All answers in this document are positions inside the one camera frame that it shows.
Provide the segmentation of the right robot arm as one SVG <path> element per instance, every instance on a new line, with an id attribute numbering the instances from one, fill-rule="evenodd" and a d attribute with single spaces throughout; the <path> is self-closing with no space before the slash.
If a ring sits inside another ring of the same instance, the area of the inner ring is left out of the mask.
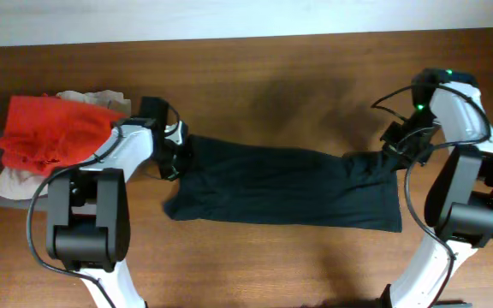
<path id="1" fill-rule="evenodd" d="M 493 127 L 476 78 L 452 69 L 426 68 L 413 77 L 414 112 L 389 125 L 383 152 L 405 170 L 404 194 L 425 235 L 403 274 L 377 301 L 385 308 L 465 307 L 440 299 L 455 271 L 493 240 Z M 446 149 L 443 165 L 418 216 L 410 196 L 416 164 Z"/>

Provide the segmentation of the black Nike t-shirt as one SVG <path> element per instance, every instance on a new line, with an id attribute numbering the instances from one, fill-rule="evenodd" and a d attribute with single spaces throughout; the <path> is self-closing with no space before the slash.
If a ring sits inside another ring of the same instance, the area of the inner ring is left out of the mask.
<path id="1" fill-rule="evenodd" d="M 396 160 L 191 136 L 191 162 L 163 205 L 176 221 L 402 230 Z"/>

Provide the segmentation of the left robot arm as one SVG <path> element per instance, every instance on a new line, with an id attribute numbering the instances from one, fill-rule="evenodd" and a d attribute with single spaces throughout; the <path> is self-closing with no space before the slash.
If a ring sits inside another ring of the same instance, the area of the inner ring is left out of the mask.
<path id="1" fill-rule="evenodd" d="M 187 125 L 165 100 L 144 97 L 138 115 L 117 122 L 82 163 L 55 170 L 48 189 L 45 246 L 57 273 L 81 279 L 98 307 L 145 307 L 126 255 L 131 239 L 126 183 L 152 160 L 158 178 L 184 172 Z"/>

